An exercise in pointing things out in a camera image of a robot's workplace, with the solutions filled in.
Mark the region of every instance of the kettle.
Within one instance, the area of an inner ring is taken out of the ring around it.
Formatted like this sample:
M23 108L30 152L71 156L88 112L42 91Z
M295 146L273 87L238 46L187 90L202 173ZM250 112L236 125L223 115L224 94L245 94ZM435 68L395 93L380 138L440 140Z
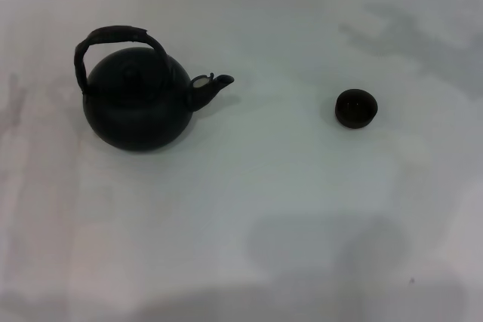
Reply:
M87 77L84 55L94 44L136 41L151 48L126 48L101 60ZM233 77L200 75L183 67L145 29L107 26L75 48L75 75L86 119L108 144L148 151L176 139L198 111L233 83Z

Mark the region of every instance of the teapot spout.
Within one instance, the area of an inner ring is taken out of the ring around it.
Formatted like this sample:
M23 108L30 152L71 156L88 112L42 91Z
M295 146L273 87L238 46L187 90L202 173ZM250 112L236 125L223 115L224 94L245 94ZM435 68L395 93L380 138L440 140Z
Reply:
M210 76L200 75L194 78L188 86L186 92L186 106L189 111L198 111L205 107L209 102L226 86L234 82L234 78L230 75L219 75L214 78L214 74Z

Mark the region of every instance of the dark object in corner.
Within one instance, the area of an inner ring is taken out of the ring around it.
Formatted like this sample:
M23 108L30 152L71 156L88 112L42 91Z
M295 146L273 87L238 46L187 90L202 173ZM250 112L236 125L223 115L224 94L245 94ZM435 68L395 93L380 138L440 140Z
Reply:
M89 78L84 65L91 45L137 41L151 48L127 48L97 64ZM75 48L75 75L84 113L108 144L131 151L157 149L176 139L194 111L209 104L233 77L203 75L190 81L183 67L144 29L107 26Z
M376 99L365 90L346 90L335 104L337 120L348 128L366 127L376 114Z

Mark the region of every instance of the teapot handle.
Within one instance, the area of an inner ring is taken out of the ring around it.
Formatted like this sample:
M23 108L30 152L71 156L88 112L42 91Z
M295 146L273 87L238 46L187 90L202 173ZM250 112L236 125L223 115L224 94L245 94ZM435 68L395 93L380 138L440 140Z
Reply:
M171 74L171 62L165 49L145 29L133 26L105 26L91 32L88 37L75 47L74 66L77 83L83 94L88 92L88 77L85 71L84 55L89 47L102 43L121 43L123 41L138 41L150 45L162 60L162 65Z

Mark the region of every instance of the white table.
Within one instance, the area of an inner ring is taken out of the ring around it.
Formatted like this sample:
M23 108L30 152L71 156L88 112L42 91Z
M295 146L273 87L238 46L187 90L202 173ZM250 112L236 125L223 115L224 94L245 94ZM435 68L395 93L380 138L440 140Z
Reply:
M483 318L483 0L0 9L2 322ZM235 83L169 147L114 149L72 64L112 24ZM364 130L334 120L352 87Z

